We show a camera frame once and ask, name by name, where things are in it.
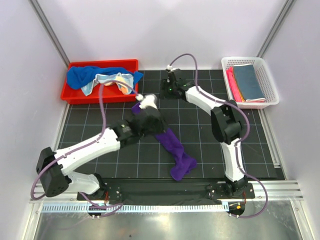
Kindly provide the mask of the purple towel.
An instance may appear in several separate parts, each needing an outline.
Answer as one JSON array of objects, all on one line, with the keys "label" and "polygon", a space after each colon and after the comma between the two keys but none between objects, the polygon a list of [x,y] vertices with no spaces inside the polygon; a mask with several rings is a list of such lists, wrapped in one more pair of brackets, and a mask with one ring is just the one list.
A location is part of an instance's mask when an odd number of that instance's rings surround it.
[{"label": "purple towel", "polygon": [[[137,103],[131,108],[131,111],[133,114],[131,124],[132,124],[132,129],[134,133],[137,133],[137,131],[135,130],[135,112],[138,110],[139,105],[140,103]],[[196,168],[197,166],[196,159],[189,156],[185,152],[183,145],[178,140],[178,138],[173,133],[173,131],[170,129],[170,127],[167,128],[165,133],[151,135],[151,136],[154,136],[158,140],[158,142],[164,147],[164,149],[167,152],[169,152],[174,158],[175,166],[170,170],[170,175],[174,180],[176,181],[182,180],[182,178],[185,175],[189,174],[191,170]]]}]

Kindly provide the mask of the pink microfiber towel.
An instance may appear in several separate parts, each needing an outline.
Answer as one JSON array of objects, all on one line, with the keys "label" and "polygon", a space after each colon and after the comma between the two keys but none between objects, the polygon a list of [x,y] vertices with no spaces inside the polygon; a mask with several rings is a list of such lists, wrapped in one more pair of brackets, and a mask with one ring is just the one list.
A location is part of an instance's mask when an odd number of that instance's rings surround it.
[{"label": "pink microfiber towel", "polygon": [[232,96],[236,102],[239,103],[264,103],[266,101],[265,97],[258,98],[244,98],[241,91],[239,90],[237,80],[234,75],[234,68],[230,67],[226,70],[227,80],[229,83]]}]

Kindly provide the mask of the yellow tiger print towel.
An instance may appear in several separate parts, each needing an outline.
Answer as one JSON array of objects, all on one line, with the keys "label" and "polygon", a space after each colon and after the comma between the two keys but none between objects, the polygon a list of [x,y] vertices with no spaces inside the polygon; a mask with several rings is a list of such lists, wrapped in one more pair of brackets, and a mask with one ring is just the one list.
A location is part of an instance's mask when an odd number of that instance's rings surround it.
[{"label": "yellow tiger print towel", "polygon": [[233,75],[239,92],[245,102],[265,102],[253,64],[234,65]]}]

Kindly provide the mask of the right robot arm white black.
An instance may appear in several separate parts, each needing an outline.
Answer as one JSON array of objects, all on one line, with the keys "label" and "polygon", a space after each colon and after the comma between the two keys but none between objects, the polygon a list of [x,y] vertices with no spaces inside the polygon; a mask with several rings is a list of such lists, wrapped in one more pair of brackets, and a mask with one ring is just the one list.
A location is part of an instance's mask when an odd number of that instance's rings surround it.
[{"label": "right robot arm white black", "polygon": [[230,198],[237,198],[248,185],[241,153],[241,139],[247,132],[243,112],[235,101],[214,97],[194,82],[182,78],[180,69],[172,68],[166,72],[160,97],[182,99],[210,115],[212,134],[221,145],[225,161],[224,191]]}]

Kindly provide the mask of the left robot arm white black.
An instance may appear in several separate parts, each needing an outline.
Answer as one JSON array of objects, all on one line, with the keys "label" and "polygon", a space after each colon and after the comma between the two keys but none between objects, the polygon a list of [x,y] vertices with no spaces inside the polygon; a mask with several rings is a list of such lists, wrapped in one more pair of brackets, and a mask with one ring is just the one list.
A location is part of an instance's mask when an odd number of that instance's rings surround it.
[{"label": "left robot arm white black", "polygon": [[101,200],[106,194],[106,185],[100,175],[79,173],[76,169],[102,155],[133,145],[145,136],[164,133],[166,129],[167,124],[160,111],[147,107],[73,146],[57,151],[46,147],[38,158],[36,182],[41,183],[43,195],[48,198],[70,190]]}]

